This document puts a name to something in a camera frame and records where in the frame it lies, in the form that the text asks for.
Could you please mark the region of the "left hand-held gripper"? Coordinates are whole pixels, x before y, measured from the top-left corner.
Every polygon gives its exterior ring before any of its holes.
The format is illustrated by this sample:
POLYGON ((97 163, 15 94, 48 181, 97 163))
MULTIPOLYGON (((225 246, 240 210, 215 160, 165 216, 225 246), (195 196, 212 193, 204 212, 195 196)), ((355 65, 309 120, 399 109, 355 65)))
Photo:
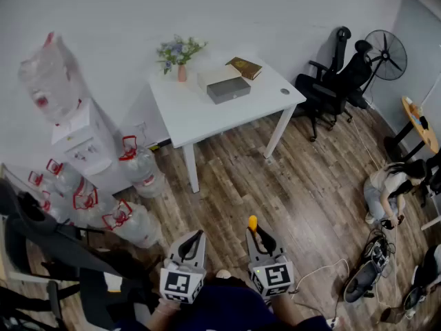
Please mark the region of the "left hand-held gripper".
POLYGON ((160 293, 167 301, 193 304, 206 276, 206 234, 189 232, 170 247, 160 273, 160 293))

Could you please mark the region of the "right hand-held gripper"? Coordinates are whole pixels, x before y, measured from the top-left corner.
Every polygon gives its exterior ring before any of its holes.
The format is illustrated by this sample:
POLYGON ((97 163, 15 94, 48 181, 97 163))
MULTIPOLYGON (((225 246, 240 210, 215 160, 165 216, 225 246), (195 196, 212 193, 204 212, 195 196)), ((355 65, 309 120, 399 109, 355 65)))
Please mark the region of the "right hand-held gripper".
POLYGON ((260 225, 245 232, 250 279, 261 297, 286 294, 294 285, 294 266, 286 257, 280 237, 260 225))

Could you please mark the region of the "grey white box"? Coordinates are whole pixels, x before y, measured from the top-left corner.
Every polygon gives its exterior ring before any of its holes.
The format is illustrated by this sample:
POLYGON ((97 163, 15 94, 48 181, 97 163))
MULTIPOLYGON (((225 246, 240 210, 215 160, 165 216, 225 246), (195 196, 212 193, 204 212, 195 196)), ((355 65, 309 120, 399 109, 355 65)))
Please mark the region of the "grey white box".
POLYGON ((251 86, 234 66, 199 72, 197 84, 215 104, 224 103, 250 93, 251 86))

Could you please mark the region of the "person's right forearm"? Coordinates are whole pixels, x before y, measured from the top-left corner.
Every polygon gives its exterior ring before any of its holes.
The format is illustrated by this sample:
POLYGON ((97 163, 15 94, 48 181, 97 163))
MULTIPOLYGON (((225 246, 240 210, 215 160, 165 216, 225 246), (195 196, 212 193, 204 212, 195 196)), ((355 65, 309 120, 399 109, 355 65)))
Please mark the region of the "person's right forearm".
POLYGON ((306 318, 299 313, 289 294, 279 294, 270 298, 274 314, 283 322, 297 326, 306 318))

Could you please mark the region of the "person's left forearm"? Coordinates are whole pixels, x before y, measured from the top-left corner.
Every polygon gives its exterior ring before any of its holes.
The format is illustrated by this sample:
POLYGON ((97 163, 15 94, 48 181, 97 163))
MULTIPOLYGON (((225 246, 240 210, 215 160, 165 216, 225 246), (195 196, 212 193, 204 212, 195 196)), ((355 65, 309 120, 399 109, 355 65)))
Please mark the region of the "person's left forearm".
POLYGON ((178 301, 160 298, 159 304, 145 324, 149 331, 167 331, 175 314, 181 309, 178 301))

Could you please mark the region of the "brown cardboard box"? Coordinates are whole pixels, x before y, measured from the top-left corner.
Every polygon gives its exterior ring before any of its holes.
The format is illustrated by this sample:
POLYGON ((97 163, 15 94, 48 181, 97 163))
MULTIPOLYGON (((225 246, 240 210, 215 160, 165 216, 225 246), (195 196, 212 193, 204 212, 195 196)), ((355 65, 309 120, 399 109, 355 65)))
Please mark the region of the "brown cardboard box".
POLYGON ((405 313, 406 310, 403 306, 397 308, 387 308, 382 312, 380 316, 380 322, 398 324, 399 322, 401 322, 405 313))

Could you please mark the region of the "person's navy shirt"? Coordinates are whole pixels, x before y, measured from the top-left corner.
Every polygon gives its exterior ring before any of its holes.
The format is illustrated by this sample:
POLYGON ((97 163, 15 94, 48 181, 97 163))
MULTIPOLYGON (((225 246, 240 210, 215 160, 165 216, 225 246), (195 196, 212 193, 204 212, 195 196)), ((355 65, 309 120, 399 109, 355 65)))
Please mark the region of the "person's navy shirt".
MULTIPOLYGON (((135 319, 122 319, 113 331, 149 331, 135 319)), ((291 326, 281 321, 272 307, 236 277, 212 278, 193 304, 181 303, 167 331, 331 331, 323 316, 291 326)))

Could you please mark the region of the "white table leg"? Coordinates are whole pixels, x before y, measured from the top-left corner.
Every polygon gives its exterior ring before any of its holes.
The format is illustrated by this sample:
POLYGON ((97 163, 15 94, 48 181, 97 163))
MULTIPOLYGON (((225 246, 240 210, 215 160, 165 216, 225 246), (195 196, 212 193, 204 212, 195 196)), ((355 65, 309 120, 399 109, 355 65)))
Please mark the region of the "white table leg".
POLYGON ((289 120, 291 119, 295 109, 296 109, 296 106, 293 106, 293 107, 290 107, 290 108, 283 110, 283 112, 278 120, 277 126, 271 136, 271 139, 269 140, 269 143, 263 153, 264 158, 268 159, 272 155, 272 153, 273 153, 276 145, 280 141, 280 138, 282 137, 283 132, 285 131, 285 128, 287 127, 287 124, 289 123, 289 120))
POLYGON ((198 176, 196 170, 196 160, 194 155, 194 145, 189 143, 182 147, 185 164, 187 167, 187 174, 193 193, 199 192, 198 176))

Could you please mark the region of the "dark grey chair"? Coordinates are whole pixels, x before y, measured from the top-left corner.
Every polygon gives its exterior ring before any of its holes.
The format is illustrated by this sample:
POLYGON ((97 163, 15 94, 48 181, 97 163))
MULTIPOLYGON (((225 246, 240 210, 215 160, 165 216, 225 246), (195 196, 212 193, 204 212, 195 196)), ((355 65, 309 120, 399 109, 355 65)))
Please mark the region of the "dark grey chair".
POLYGON ((158 296, 149 279, 152 268, 127 250, 103 252, 90 247, 74 226, 58 223, 30 194, 15 193, 4 179, 0 179, 0 214, 6 217, 6 252, 13 266, 29 272, 26 243, 37 245, 49 258, 45 268, 50 277, 75 283, 92 325, 111 330, 138 310, 153 314, 158 296))

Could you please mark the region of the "white water dispenser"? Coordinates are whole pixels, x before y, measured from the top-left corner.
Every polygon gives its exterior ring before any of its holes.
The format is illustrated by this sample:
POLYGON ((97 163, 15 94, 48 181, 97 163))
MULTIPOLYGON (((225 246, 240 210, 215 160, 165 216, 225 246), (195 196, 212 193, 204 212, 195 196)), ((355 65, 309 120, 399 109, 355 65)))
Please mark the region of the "white water dispenser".
POLYGON ((54 159, 69 163, 99 190, 116 194, 131 186, 93 100, 84 99, 70 120, 52 127, 51 145, 54 159))

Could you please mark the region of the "black office chair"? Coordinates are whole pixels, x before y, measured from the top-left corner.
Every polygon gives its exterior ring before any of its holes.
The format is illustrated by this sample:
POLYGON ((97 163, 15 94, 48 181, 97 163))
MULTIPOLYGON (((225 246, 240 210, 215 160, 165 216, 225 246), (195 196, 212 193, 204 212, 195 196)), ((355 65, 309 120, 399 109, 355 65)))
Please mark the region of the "black office chair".
POLYGON ((356 53, 348 63, 347 69, 347 101, 357 108, 366 110, 367 102, 363 98, 361 86, 371 77, 371 62, 368 53, 372 50, 372 45, 359 40, 355 43, 356 53))
POLYGON ((311 121, 313 135, 309 141, 317 139, 316 122, 318 119, 328 125, 328 130, 332 130, 336 123, 337 92, 332 90, 330 82, 337 76, 345 62, 345 50, 347 41, 351 38, 351 31, 345 26, 336 29, 334 34, 334 51, 329 67, 317 61, 309 61, 311 66, 316 68, 316 76, 299 74, 294 82, 294 87, 305 98, 292 116, 307 117, 311 121))

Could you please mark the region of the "brown hardcover book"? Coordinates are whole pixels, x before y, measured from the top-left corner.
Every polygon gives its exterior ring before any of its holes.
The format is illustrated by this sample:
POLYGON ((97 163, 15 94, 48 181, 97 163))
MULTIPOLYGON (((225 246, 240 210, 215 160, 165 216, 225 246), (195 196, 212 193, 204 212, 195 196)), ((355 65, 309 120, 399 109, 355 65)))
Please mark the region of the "brown hardcover book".
POLYGON ((251 61, 241 59, 240 57, 234 57, 227 62, 227 65, 233 66, 237 71, 240 72, 242 77, 249 80, 254 80, 262 71, 262 66, 252 63, 251 61))

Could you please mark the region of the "round wooden side table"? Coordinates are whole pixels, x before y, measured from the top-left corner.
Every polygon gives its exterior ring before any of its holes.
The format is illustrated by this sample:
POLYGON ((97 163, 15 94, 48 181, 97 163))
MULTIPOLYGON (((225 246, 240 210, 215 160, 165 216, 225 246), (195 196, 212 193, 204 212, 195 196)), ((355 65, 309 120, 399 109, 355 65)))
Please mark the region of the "round wooden side table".
POLYGON ((420 124, 420 117, 425 116, 422 108, 416 105, 409 97, 402 97, 402 105, 409 121, 396 136, 384 138, 383 144, 389 158, 392 161, 407 162, 425 146, 427 146, 434 154, 437 154, 439 145, 434 129, 429 122, 428 130, 424 130, 420 124), (420 136, 420 142, 408 154, 402 156, 401 154, 398 154, 399 145, 412 130, 417 131, 420 136))

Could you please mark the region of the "clear plastic bag of bottles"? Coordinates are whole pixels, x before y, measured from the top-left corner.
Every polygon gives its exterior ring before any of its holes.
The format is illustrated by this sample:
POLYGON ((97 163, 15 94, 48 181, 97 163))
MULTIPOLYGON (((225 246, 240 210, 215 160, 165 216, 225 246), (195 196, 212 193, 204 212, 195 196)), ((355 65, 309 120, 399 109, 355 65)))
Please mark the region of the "clear plastic bag of bottles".
POLYGON ((43 45, 20 63, 18 77, 50 123, 59 126, 73 117, 81 98, 73 84, 62 40, 54 32, 49 32, 43 45))

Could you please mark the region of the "black standing fan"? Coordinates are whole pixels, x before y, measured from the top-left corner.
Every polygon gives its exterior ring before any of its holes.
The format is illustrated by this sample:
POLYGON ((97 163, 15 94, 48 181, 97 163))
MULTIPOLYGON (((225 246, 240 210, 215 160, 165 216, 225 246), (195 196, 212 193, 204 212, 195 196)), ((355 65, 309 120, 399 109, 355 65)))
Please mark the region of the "black standing fan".
POLYGON ((362 94, 366 92, 374 78, 395 81, 407 69, 407 52, 396 35, 386 30, 374 30, 366 36, 365 41, 372 47, 367 54, 371 76, 362 87, 362 94))

